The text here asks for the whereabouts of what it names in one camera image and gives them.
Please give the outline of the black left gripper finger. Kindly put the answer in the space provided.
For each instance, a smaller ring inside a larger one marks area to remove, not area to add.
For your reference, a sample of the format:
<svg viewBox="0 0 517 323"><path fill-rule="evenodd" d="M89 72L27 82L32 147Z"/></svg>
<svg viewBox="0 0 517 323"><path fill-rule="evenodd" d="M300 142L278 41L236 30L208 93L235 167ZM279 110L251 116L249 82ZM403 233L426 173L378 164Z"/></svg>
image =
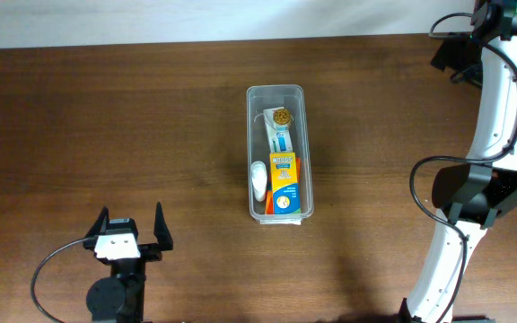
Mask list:
<svg viewBox="0 0 517 323"><path fill-rule="evenodd" d="M109 209L104 206L102 207L98 218L95 220L90 230L85 234L85 238L94 237L104 232L107 224L109 223L109 220Z"/></svg>
<svg viewBox="0 0 517 323"><path fill-rule="evenodd" d="M158 202L155 207L153 235L161 251L173 250L173 239L170 230L165 222L162 204Z"/></svg>

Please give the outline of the white lotion bottle clear cap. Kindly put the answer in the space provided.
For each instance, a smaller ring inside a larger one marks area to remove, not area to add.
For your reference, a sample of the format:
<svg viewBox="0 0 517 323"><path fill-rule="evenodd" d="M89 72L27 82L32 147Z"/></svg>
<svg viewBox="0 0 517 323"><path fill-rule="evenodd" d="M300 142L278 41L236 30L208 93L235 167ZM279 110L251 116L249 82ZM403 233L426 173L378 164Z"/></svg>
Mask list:
<svg viewBox="0 0 517 323"><path fill-rule="evenodd" d="M255 161L250 167L250 179L253 196L256 201L263 202L267 195L267 167L262 161Z"/></svg>

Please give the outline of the white Panadol box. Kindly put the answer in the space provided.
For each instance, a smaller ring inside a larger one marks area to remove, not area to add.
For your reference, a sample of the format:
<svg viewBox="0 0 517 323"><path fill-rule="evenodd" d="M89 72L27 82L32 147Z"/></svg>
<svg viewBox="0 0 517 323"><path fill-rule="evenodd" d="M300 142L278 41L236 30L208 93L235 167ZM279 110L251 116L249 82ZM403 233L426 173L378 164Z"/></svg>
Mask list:
<svg viewBox="0 0 517 323"><path fill-rule="evenodd" d="M290 136L290 125L288 127L278 127L273 121L273 111L278 108L265 109L263 117L267 131L267 142L272 153L290 153L293 143Z"/></svg>

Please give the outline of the small gold-lid jar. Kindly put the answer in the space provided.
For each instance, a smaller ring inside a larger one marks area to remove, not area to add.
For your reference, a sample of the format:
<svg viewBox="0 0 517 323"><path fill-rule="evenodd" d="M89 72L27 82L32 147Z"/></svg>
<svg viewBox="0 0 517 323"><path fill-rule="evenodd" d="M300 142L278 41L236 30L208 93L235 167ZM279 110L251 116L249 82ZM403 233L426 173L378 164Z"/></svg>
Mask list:
<svg viewBox="0 0 517 323"><path fill-rule="evenodd" d="M292 119L292 114L284 107L273 111L273 121L278 127L288 127Z"/></svg>

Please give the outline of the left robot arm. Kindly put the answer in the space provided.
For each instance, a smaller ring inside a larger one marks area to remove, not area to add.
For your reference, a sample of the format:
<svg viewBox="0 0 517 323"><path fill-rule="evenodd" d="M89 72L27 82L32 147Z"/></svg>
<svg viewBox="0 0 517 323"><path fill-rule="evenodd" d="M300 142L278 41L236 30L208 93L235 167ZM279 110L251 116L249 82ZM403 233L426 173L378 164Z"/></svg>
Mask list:
<svg viewBox="0 0 517 323"><path fill-rule="evenodd" d="M111 219L104 207L84 236L83 247L110 267L110 275L96 281L86 295L93 322L141 323L144 321L146 265L162 260L173 250L162 205L155 207L154 243L137 242L138 229L132 218Z"/></svg>

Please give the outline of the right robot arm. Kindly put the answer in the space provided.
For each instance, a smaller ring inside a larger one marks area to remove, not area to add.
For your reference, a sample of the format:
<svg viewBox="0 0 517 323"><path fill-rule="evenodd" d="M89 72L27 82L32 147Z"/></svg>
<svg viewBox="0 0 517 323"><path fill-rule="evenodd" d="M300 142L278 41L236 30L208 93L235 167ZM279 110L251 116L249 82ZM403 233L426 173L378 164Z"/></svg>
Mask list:
<svg viewBox="0 0 517 323"><path fill-rule="evenodd" d="M466 157L431 156L410 173L428 162L448 164L434 178L434 236L399 322L450 322L475 248L517 207L517 1L478 1L465 16L470 32L429 33L442 43L431 64L452 69L453 83L481 89L477 127Z"/></svg>

